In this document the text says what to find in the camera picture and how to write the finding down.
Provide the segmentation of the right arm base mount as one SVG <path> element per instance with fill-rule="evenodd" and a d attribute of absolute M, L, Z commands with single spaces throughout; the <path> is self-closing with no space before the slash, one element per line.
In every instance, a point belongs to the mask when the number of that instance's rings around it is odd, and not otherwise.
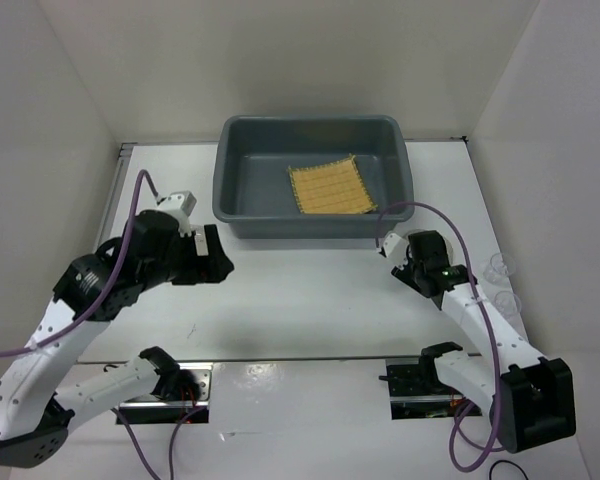
<path fill-rule="evenodd" d="M 386 359 L 379 380 L 387 387 L 393 420 L 449 418 L 466 403 L 458 391 L 427 380 L 417 357 Z"/>

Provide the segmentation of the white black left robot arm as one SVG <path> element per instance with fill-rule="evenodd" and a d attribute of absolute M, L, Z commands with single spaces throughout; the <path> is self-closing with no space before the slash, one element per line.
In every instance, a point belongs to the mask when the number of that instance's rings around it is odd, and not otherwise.
<path fill-rule="evenodd" d="M 83 424 L 136 397 L 196 402 L 195 377 L 159 347 L 86 381 L 61 383 L 142 293 L 161 284 L 218 284 L 233 269 L 215 225 L 184 236 L 173 215 L 157 210 L 141 212 L 122 237 L 74 260 L 54 287 L 25 353 L 0 378 L 0 466 L 40 465 Z"/>

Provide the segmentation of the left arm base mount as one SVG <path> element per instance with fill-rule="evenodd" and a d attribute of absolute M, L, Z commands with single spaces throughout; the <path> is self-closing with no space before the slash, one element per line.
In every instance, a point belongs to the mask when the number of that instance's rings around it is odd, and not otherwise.
<path fill-rule="evenodd" d="M 151 393 L 121 403 L 118 410 L 131 425 L 176 424 L 193 411 L 187 423 L 207 423 L 212 372 L 212 363 L 183 362 L 175 376 L 160 380 Z"/>

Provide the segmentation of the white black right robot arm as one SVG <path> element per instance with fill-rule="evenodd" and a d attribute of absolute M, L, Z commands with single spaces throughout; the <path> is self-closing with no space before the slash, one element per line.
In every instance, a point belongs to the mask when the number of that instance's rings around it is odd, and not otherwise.
<path fill-rule="evenodd" d="M 489 418 L 509 453 L 575 434 L 569 366 L 560 358 L 547 358 L 518 334 L 467 267 L 451 263 L 442 235 L 434 230 L 406 237 L 390 232 L 379 251 L 392 263 L 392 275 L 431 300 L 479 353 L 473 357 L 454 342 L 424 348 L 418 369 L 423 389 L 439 393 L 449 387 L 462 394 Z"/>

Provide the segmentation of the yellow woven placemat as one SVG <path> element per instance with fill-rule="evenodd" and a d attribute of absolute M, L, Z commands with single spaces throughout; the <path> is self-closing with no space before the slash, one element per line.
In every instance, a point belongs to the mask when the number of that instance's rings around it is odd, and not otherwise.
<path fill-rule="evenodd" d="M 377 208 L 353 154 L 322 165 L 289 167 L 288 174 L 302 214 L 362 215 Z"/>

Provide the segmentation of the clear glass plate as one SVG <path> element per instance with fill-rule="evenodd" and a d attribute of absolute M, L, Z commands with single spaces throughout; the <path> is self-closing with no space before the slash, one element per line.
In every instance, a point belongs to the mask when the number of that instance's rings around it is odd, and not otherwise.
<path fill-rule="evenodd" d="M 450 240 L 437 230 L 414 229 L 406 233 L 409 256 L 417 261 L 432 262 L 434 266 L 451 265 L 454 250 Z"/>

